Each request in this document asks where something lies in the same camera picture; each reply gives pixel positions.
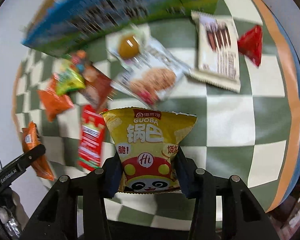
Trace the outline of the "clear packet with orange ball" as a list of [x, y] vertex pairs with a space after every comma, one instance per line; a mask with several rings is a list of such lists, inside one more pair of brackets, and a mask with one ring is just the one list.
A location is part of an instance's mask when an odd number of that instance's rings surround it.
[[106, 36], [106, 50], [110, 59], [130, 60], [144, 50], [151, 35], [148, 24], [126, 26]]

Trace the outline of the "green white checkered bedsheet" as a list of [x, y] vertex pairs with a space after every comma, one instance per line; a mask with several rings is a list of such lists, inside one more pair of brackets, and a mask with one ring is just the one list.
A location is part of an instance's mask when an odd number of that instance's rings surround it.
[[[239, 36], [261, 25], [260, 67], [239, 55], [240, 93], [184, 76], [158, 109], [197, 115], [193, 130], [180, 144], [184, 154], [214, 176], [238, 175], [265, 211], [271, 211], [290, 194], [300, 176], [300, 67], [287, 35], [261, 0], [219, 0], [216, 14], [232, 16]], [[150, 30], [174, 56], [195, 66], [197, 31], [189, 19], [142, 28]], [[20, 132], [29, 121], [37, 124], [57, 178], [64, 174], [75, 178], [87, 173], [77, 163], [80, 115], [87, 101], [74, 93], [75, 107], [49, 122], [37, 94], [61, 66], [61, 60], [29, 50], [17, 74], [13, 117]], [[105, 199], [105, 205], [113, 221], [189, 230], [194, 200], [181, 192], [117, 193]]]

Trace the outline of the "brown snack packet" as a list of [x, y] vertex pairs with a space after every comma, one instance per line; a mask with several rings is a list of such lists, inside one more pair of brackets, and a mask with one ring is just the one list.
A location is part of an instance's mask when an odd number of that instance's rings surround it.
[[111, 79], [94, 66], [86, 66], [82, 74], [85, 88], [79, 92], [90, 103], [93, 109], [100, 113], [106, 108], [108, 96], [113, 91]]

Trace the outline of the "red triangular snack packet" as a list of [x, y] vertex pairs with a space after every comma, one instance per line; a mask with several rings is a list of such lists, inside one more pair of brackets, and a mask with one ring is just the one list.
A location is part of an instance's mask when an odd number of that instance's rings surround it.
[[260, 25], [243, 34], [237, 41], [238, 51], [246, 56], [256, 67], [259, 67], [262, 59], [263, 31]]

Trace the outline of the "orange snack packet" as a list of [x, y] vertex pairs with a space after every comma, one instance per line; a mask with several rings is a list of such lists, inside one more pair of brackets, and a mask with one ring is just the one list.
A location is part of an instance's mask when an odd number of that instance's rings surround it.
[[74, 104], [68, 95], [58, 96], [56, 94], [57, 78], [58, 74], [53, 73], [47, 87], [44, 90], [37, 90], [39, 99], [45, 107], [45, 114], [49, 122], [52, 122], [57, 115], [74, 108]]

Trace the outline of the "white Franzzi cookie packet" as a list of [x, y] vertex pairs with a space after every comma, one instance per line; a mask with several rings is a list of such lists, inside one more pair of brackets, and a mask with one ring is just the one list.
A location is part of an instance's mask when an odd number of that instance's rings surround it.
[[237, 29], [230, 16], [192, 11], [198, 32], [197, 66], [192, 78], [239, 93], [241, 90]]

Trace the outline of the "yellow guoba snack bag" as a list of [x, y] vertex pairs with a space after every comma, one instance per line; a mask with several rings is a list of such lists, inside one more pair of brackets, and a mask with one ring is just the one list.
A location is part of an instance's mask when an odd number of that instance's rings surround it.
[[103, 112], [123, 168], [119, 191], [154, 194], [180, 188], [172, 161], [197, 116], [138, 107]]

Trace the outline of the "red printed snack packet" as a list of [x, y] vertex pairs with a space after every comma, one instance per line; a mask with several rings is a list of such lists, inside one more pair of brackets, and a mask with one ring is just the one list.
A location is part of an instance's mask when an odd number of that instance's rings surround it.
[[93, 171], [101, 165], [106, 123], [102, 115], [96, 113], [91, 105], [85, 105], [81, 115], [81, 124], [78, 164], [88, 171]]

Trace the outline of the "blue and green carton box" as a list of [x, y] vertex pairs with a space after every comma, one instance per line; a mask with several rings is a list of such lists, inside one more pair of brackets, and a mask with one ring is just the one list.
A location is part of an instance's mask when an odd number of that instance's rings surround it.
[[193, 10], [213, 14], [219, 0], [45, 0], [27, 26], [22, 44], [63, 56], [84, 44], [121, 30]]

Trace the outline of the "white round cracker packet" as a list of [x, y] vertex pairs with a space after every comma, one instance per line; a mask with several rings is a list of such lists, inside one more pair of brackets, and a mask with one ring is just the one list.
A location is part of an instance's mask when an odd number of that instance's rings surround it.
[[151, 108], [164, 100], [191, 69], [153, 37], [150, 37], [141, 48], [141, 52], [131, 59], [122, 58], [117, 50], [110, 52], [124, 68], [112, 81], [111, 86], [136, 97]]

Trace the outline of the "green colourful candy packet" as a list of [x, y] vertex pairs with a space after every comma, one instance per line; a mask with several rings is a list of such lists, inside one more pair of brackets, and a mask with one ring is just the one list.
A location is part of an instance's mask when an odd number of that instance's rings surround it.
[[85, 70], [86, 52], [78, 50], [69, 58], [62, 60], [61, 71], [56, 83], [58, 96], [85, 89], [83, 72]]

